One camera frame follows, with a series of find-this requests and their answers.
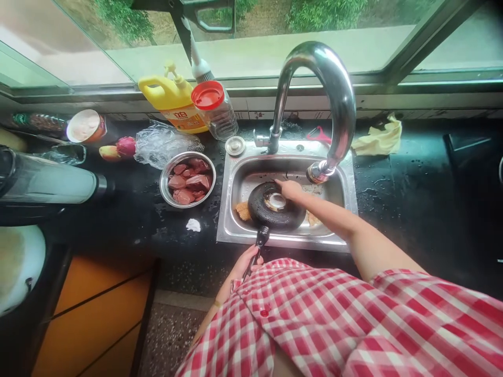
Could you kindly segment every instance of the gingham fabric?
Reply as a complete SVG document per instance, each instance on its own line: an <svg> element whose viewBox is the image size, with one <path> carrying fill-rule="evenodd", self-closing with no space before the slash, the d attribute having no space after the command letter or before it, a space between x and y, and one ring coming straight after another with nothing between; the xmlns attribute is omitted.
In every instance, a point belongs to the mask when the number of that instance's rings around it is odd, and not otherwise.
<svg viewBox="0 0 503 377"><path fill-rule="evenodd" d="M425 273L368 284L279 259L234 290L177 375L271 376L278 345L306 376L503 375L503 304Z"/></svg>

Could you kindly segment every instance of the faucet spout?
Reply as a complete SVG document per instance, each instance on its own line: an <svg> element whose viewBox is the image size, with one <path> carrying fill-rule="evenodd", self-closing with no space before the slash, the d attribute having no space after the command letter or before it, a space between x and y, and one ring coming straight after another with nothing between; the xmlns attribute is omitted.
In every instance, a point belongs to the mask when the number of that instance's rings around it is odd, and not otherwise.
<svg viewBox="0 0 503 377"><path fill-rule="evenodd" d="M274 120L269 138L256 135L255 144L267 146L269 153L278 151L281 137L281 120L287 101L288 88L293 74L299 67L310 69L320 80L329 98L332 112L332 144L326 160L308 168L308 179L316 184L326 182L335 172L351 147L355 134L356 101L353 87L344 64L337 54L320 42L304 42L295 47L287 56L279 75L278 93Z"/></svg>

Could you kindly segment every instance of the sink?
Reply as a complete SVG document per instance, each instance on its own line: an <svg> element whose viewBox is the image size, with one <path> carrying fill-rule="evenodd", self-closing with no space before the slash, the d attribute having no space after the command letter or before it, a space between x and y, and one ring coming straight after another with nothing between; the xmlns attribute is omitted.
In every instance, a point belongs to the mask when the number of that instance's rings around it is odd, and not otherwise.
<svg viewBox="0 0 503 377"><path fill-rule="evenodd" d="M345 207L357 215L351 153L337 166L328 182L314 185L306 178L306 169L312 163L326 159L328 150L329 146L319 141L282 140L276 154L265 154L265 149L257 148L254 142L247 142L244 153L239 157L227 154L216 241L248 245L255 241L257 228L242 221L233 209L236 204L247 201L257 185L272 179L297 181L304 191ZM267 245L349 252L344 240L321 223L311 226L307 217L299 228L287 234L272 231Z"/></svg>

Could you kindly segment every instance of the glass pane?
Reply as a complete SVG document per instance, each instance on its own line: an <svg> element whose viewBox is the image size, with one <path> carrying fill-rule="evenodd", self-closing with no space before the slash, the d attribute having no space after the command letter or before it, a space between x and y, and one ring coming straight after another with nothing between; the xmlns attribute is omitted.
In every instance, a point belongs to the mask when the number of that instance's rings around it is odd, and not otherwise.
<svg viewBox="0 0 503 377"><path fill-rule="evenodd" d="M65 83L2 42L0 42L0 83L15 89L66 86Z"/></svg>
<svg viewBox="0 0 503 377"><path fill-rule="evenodd" d="M134 82L163 75L167 59L178 74L192 77L169 13L131 10L125 0L54 1Z"/></svg>
<svg viewBox="0 0 503 377"><path fill-rule="evenodd" d="M470 70L503 67L503 23L488 2L459 26L416 68Z"/></svg>
<svg viewBox="0 0 503 377"><path fill-rule="evenodd" d="M332 47L350 72L368 72L384 67L434 4L436 0L236 0L233 35L191 27L202 57L220 78L277 76L288 53L310 40ZM221 17L221 26L230 17Z"/></svg>
<svg viewBox="0 0 503 377"><path fill-rule="evenodd" d="M126 0L55 0L134 81L191 67L169 13L132 11ZM197 48L219 79L278 76L298 44L331 46L350 72L381 69L436 0L236 0L236 32L207 33L190 23ZM229 10L199 14L228 26ZM312 73L299 70L297 75Z"/></svg>
<svg viewBox="0 0 503 377"><path fill-rule="evenodd" d="M130 82L51 0L3 1L0 29L1 42L25 62L70 86Z"/></svg>

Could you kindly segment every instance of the metal bowl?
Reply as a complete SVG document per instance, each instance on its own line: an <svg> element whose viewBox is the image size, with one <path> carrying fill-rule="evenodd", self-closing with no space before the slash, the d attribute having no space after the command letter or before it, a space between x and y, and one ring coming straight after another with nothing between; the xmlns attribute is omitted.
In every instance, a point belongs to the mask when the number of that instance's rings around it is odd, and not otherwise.
<svg viewBox="0 0 503 377"><path fill-rule="evenodd" d="M176 165L178 165L180 162L182 162L183 160L187 160L189 158L200 158L200 159L203 159L204 161L206 161L208 163L208 165L211 167L211 172L213 174L213 177L211 179L211 181L212 181L211 187L208 190L208 193L205 195L204 198L202 198L198 202L192 202L190 204L183 205L173 199L173 196L171 195L171 193L169 192L169 189L168 189L168 181L169 181L169 174L171 173L173 168ZM207 156L205 156L199 152L183 152L183 153L180 153L180 154L176 155L175 157L173 157L168 162L168 164L164 167L164 169L162 170L162 173L161 173L161 178L159 180L159 188L161 190L162 197L169 205L176 207L176 208L192 208L192 207L196 207L197 205L200 205L206 199L208 199L209 195L213 191L213 187L215 187L215 180L216 180L215 165L213 165L213 162Z"/></svg>

